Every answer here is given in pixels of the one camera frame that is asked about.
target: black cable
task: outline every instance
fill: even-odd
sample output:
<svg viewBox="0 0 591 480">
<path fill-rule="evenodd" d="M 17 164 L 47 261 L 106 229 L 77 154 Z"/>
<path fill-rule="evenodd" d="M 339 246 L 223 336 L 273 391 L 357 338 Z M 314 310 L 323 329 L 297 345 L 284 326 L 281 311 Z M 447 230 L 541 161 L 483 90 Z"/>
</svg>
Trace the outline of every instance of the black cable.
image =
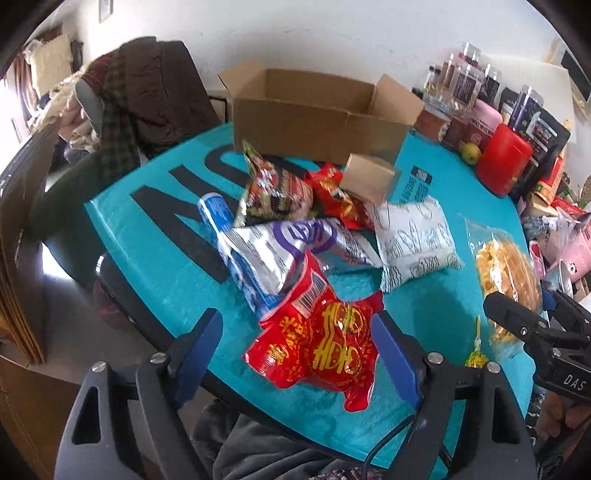
<svg viewBox="0 0 591 480">
<path fill-rule="evenodd" d="M 365 461 L 363 462 L 363 467 L 361 467 L 361 480 L 367 480 L 369 467 L 371 466 L 371 462 L 378 452 L 384 448 L 396 435 L 408 427 L 413 421 L 414 415 L 409 415 L 406 417 L 402 422 L 395 426 L 391 432 L 381 439 L 374 448 L 370 450 L 367 457 L 365 458 Z M 449 470 L 452 466 L 452 456 L 449 454 L 449 451 L 443 444 L 441 444 L 441 450 L 439 450 L 439 458 Z"/>
<path fill-rule="evenodd" d="M 398 435 L 401 431 L 403 431 L 406 427 L 408 427 L 414 421 L 414 415 L 409 415 L 406 417 L 402 422 L 400 422 L 394 429 L 388 433 L 383 439 L 381 439 L 374 448 L 368 453 L 365 461 L 363 462 L 363 467 L 361 467 L 361 480 L 367 480 L 369 466 L 371 465 L 372 460 L 378 454 L 378 452 L 384 448 L 390 440 L 392 440 L 396 435 Z"/>
</svg>

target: white snack bag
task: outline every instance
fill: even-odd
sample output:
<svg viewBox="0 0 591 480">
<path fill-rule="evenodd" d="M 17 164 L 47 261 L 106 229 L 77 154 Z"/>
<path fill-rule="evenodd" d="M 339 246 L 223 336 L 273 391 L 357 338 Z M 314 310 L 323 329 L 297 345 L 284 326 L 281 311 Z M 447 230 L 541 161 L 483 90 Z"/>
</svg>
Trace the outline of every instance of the white snack bag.
<svg viewBox="0 0 591 480">
<path fill-rule="evenodd" d="M 439 202 L 427 197 L 421 203 L 367 204 L 384 262 L 380 289 L 390 292 L 411 278 L 464 262 L 456 252 L 452 233 Z"/>
</svg>

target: hand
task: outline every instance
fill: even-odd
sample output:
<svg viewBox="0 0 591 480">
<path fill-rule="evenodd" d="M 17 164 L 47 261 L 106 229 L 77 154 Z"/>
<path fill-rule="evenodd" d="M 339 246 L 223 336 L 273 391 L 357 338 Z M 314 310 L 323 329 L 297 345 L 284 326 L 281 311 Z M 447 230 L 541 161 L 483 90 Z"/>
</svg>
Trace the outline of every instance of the hand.
<svg viewBox="0 0 591 480">
<path fill-rule="evenodd" d="M 536 431 L 542 438 L 557 437 L 560 433 L 560 427 L 562 421 L 570 428 L 575 429 L 581 425 L 585 419 L 591 415 L 591 406 L 589 405 L 577 405 L 570 408 L 564 407 L 566 399 L 557 395 L 556 393 L 548 393 L 544 403 L 542 403 L 542 411 L 540 413 L 540 419 L 535 426 Z M 571 453 L 573 453 L 577 446 L 580 437 L 577 441 L 569 447 L 564 453 L 564 458 L 567 459 Z"/>
</svg>

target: white label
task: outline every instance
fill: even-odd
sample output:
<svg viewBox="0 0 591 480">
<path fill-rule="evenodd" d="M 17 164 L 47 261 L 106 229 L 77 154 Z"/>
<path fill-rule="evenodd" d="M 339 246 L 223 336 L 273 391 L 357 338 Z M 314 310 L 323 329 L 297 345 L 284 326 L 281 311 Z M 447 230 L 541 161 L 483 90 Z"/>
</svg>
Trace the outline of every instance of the white label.
<svg viewBox="0 0 591 480">
<path fill-rule="evenodd" d="M 326 281 L 321 275 L 312 271 L 312 284 L 302 295 L 296 298 L 292 305 L 305 318 L 310 318 L 314 305 L 326 290 Z"/>
</svg>

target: plaid shirt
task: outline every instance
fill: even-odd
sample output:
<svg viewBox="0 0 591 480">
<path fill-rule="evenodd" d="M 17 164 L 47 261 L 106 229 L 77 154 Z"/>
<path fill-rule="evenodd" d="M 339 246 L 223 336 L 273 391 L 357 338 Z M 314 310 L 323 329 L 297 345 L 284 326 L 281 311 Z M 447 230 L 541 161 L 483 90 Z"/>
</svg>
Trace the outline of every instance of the plaid shirt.
<svg viewBox="0 0 591 480">
<path fill-rule="evenodd" d="M 108 187 L 139 167 L 138 144 L 128 113 L 124 46 L 109 65 L 102 97 L 105 111 L 98 152 L 99 172 L 103 186 Z"/>
</svg>

